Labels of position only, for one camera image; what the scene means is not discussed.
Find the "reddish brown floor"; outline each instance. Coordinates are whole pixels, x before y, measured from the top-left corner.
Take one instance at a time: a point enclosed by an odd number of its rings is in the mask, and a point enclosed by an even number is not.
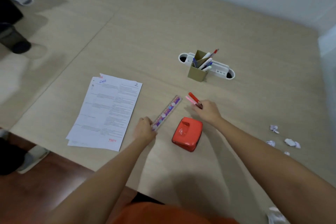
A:
[[[34,144],[10,135],[11,144],[29,150]],[[93,171],[53,152],[27,173],[0,176],[0,223],[38,224]],[[107,223],[136,195],[125,187]]]

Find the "stack of paper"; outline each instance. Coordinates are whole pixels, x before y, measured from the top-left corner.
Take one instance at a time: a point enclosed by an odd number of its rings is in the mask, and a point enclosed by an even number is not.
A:
[[[69,146],[119,151],[142,83],[105,74],[93,77],[68,136]]]

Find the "round hole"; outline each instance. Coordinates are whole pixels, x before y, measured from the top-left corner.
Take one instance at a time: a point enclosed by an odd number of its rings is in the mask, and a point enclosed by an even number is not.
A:
[[[232,80],[236,76],[235,72],[232,69],[229,69],[229,72],[226,74],[228,80]]]
[[[178,60],[179,60],[181,63],[185,63],[185,62],[187,61],[187,56],[188,56],[187,53],[181,53],[181,54],[178,56]]]

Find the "transparent plastic ruler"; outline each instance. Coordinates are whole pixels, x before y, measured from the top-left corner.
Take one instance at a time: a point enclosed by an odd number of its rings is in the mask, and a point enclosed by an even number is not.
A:
[[[165,122],[167,117],[175,110],[176,106],[182,101],[182,98],[176,95],[161,114],[153,121],[152,130],[157,131],[159,127]]]

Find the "red hole punch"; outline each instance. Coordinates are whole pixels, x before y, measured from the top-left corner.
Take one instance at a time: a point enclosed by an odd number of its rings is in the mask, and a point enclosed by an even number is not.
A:
[[[177,146],[193,152],[200,140],[202,129],[202,122],[184,117],[178,125],[171,141]]]

